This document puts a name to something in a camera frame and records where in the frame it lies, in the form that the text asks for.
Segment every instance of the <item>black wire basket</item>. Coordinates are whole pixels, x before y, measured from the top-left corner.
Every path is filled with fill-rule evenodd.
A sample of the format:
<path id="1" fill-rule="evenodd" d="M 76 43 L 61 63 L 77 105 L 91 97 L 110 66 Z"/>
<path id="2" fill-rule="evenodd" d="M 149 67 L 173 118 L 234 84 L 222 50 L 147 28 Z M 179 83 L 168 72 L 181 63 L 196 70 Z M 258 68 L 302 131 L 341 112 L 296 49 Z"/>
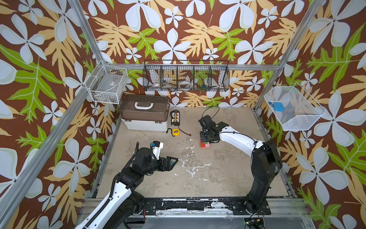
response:
<path id="1" fill-rule="evenodd" d="M 227 91 L 228 61 L 182 60 L 186 64 L 164 64 L 170 60 L 144 60 L 142 72 L 145 91 Z"/>

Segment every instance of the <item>wallpaper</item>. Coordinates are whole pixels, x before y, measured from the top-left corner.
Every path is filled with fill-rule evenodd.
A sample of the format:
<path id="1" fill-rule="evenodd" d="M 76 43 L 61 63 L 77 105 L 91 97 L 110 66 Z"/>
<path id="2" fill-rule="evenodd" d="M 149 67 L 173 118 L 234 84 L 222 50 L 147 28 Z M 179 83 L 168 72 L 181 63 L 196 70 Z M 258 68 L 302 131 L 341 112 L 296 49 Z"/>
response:
<path id="1" fill-rule="evenodd" d="M 95 67 L 66 0 L 0 0 L 0 198 Z M 86 100 L 7 229 L 73 228 L 118 117 Z"/>
<path id="2" fill-rule="evenodd" d="M 258 110 L 320 229 L 366 227 L 365 13 L 364 0 L 327 1 L 277 80 L 326 108 L 310 130 L 284 132 L 268 105 Z"/>
<path id="3" fill-rule="evenodd" d="M 104 60 L 133 64 L 156 59 L 177 64 L 190 63 L 190 60 L 277 64 L 309 4 L 303 0 L 87 0 L 80 3 Z M 142 71 L 131 70 L 124 91 L 168 96 L 172 106 L 252 107 L 272 73 L 231 71 L 227 92 L 145 92 Z M 203 80 L 198 84 L 202 86 L 208 76 L 202 74 L 200 78 Z"/>

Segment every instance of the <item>robotic arm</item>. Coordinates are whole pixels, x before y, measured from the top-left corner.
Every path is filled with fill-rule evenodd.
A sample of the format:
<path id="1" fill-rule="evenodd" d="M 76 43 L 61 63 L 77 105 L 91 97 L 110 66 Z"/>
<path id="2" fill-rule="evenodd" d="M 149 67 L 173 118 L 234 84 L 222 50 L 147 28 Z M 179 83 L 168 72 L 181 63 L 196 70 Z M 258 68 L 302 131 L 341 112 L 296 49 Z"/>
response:
<path id="1" fill-rule="evenodd" d="M 178 158 L 160 158 L 163 143 L 153 141 L 150 148 L 136 149 L 121 172 L 112 181 L 109 194 L 96 209 L 75 229 L 116 228 L 133 213 L 142 210 L 144 197 L 134 190 L 143 181 L 145 175 L 155 171 L 170 171 L 177 164 Z"/>
<path id="2" fill-rule="evenodd" d="M 255 214 L 264 206 L 269 186 L 282 168 L 277 148 L 271 141 L 262 142 L 236 131 L 224 122 L 216 124 L 209 115 L 198 121 L 202 130 L 203 143 L 228 142 L 251 157 L 251 171 L 254 177 L 252 188 L 246 196 L 246 210 Z"/>

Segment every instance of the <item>brown toolbox lid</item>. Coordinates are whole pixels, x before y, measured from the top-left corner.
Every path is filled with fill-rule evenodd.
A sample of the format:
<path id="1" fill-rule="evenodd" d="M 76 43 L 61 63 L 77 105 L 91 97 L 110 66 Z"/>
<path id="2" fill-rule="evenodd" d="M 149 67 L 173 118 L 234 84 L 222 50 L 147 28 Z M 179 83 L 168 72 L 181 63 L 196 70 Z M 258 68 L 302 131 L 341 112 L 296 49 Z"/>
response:
<path id="1" fill-rule="evenodd" d="M 122 101 L 120 113 L 124 120 L 166 122 L 169 106 L 168 97 L 126 95 Z"/>

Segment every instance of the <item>blue object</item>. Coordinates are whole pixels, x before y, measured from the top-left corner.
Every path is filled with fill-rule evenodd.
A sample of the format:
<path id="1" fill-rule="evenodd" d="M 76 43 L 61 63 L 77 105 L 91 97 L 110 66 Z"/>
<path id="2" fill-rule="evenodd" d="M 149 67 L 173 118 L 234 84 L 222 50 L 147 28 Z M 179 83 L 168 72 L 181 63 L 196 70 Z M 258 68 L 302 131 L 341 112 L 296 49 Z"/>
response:
<path id="1" fill-rule="evenodd" d="M 273 109 L 275 111 L 281 111 L 281 112 L 285 110 L 282 103 L 278 103 L 278 102 L 273 103 Z"/>

